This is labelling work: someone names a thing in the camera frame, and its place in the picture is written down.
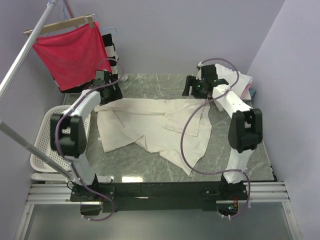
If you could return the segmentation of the cream white t shirt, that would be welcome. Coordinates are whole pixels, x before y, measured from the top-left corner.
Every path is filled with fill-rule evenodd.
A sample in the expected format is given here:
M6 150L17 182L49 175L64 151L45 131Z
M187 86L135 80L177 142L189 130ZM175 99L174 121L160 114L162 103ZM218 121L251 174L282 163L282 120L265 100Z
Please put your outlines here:
M187 176L207 150L210 106L203 99L123 98L94 108L104 152L135 143Z

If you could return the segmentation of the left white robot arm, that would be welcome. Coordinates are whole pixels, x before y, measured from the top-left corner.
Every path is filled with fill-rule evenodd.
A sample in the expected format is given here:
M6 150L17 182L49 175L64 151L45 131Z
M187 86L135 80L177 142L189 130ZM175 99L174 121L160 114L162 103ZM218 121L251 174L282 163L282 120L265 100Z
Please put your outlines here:
M97 176L85 154L87 134L84 122L96 106L123 98L118 81L109 71L97 70L93 84L95 88L83 90L69 108L50 117L50 147L69 162L71 180L85 185L82 195L88 201L99 197L100 188L93 184L97 182Z

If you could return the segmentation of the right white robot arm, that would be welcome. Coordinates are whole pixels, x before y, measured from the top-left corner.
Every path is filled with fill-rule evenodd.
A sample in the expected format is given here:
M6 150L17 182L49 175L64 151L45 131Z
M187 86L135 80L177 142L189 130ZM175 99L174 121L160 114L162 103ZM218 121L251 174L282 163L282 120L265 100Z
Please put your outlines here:
M221 172L218 190L222 198L230 200L246 192L245 170L250 156L263 140L263 114L232 91L233 86L218 76L215 64L199 63L197 69L196 76L187 76L182 96L217 101L231 119L227 136L231 152L227 168Z

